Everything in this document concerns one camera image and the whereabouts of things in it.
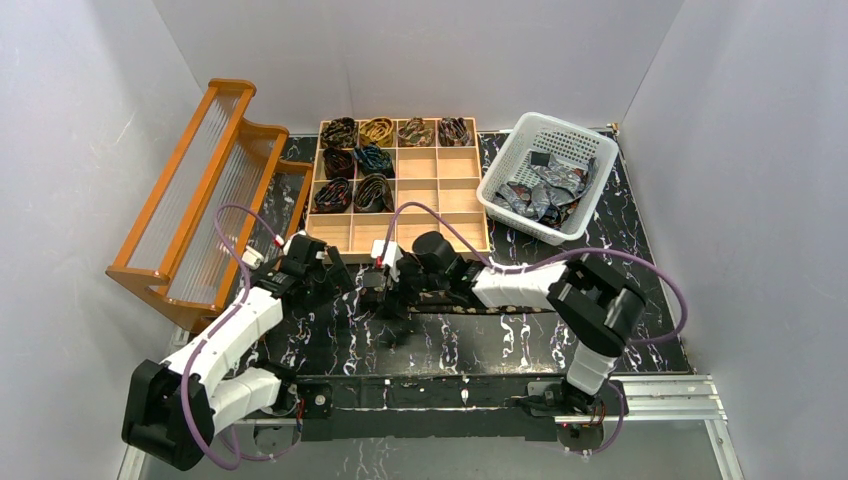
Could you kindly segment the black gold floral tie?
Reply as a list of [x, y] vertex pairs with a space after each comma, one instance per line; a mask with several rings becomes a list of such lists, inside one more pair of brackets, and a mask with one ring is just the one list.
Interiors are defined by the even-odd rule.
[[439, 305], [436, 312], [382, 312], [380, 300], [385, 280], [385, 274], [371, 272], [366, 275], [363, 286], [359, 290], [359, 305], [363, 310], [386, 315], [390, 318], [406, 318], [412, 313], [464, 315], [552, 313], [551, 309], [531, 306], [484, 306], [482, 301], [473, 295], [469, 281], [451, 282], [444, 276], [441, 276], [441, 286], [436, 291], [438, 295], [437, 304]]

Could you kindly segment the white plastic basket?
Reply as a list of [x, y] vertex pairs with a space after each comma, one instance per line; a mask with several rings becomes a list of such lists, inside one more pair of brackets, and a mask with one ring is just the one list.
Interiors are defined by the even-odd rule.
[[619, 154], [595, 131], [523, 114], [476, 190], [492, 219], [550, 245], [586, 231]]

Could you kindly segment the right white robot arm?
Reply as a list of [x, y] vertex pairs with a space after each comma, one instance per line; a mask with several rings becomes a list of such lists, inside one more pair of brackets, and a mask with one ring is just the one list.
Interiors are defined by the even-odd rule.
[[623, 355], [646, 308], [644, 293], [602, 259], [580, 254], [537, 269], [468, 260], [438, 231], [418, 236], [411, 251], [376, 240], [370, 253], [383, 270], [377, 304], [396, 315], [445, 310], [460, 314], [555, 313], [576, 336], [574, 357], [559, 383], [534, 382], [507, 400], [533, 416], [588, 415]]

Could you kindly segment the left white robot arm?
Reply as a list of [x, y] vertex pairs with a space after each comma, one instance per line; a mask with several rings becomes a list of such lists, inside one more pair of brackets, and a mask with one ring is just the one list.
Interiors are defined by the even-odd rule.
[[134, 370], [122, 440], [181, 471], [203, 457], [233, 470], [211, 450], [214, 438], [266, 409], [300, 426], [310, 408], [327, 416], [327, 386], [300, 386], [295, 371], [270, 360], [231, 376], [247, 350], [285, 317], [286, 309], [316, 310], [353, 291], [338, 249], [303, 233], [283, 254], [250, 272], [239, 297], [201, 334], [160, 362]]

